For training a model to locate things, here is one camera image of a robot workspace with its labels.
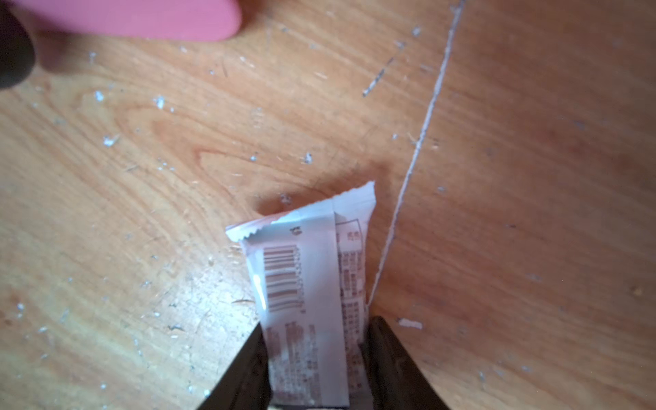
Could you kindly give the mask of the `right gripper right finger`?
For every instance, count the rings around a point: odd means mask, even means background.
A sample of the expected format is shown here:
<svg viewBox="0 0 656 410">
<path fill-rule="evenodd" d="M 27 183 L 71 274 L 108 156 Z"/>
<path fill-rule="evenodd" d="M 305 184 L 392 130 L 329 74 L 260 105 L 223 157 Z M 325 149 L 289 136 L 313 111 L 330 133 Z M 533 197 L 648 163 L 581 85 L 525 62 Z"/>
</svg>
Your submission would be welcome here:
<svg viewBox="0 0 656 410">
<path fill-rule="evenodd" d="M 375 409 L 449 410 L 383 317 L 370 320 L 360 349 Z"/>
</svg>

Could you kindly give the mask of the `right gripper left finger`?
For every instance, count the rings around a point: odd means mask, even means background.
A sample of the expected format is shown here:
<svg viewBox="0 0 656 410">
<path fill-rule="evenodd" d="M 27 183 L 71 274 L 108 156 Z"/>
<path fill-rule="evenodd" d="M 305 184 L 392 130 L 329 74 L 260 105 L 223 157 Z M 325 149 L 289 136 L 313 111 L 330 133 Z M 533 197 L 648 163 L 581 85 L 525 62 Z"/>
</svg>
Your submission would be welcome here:
<svg viewBox="0 0 656 410">
<path fill-rule="evenodd" d="M 198 410 L 267 409 L 272 397 L 268 352 L 261 325 L 248 337 Z"/>
</svg>

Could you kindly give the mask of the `white cookie packet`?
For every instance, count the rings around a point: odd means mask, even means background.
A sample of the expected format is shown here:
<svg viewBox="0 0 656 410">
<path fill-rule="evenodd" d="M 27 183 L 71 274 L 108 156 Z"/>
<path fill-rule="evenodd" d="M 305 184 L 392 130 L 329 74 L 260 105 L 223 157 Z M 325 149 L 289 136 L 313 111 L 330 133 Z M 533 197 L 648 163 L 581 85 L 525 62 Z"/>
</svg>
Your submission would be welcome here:
<svg viewBox="0 0 656 410">
<path fill-rule="evenodd" d="M 241 245 L 278 407 L 370 409 L 360 347 L 374 182 L 227 229 Z"/>
</svg>

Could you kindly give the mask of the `pink bottom drawer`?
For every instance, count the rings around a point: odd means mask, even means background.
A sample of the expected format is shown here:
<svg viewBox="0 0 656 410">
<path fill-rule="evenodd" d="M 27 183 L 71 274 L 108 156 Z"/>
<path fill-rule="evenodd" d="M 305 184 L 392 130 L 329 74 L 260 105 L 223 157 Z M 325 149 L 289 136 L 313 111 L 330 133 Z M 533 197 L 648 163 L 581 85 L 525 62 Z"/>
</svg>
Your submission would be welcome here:
<svg viewBox="0 0 656 410">
<path fill-rule="evenodd" d="M 220 41 L 240 29 L 237 1 L 3 1 L 1 88 L 37 64 L 39 31 L 182 41 Z"/>
</svg>

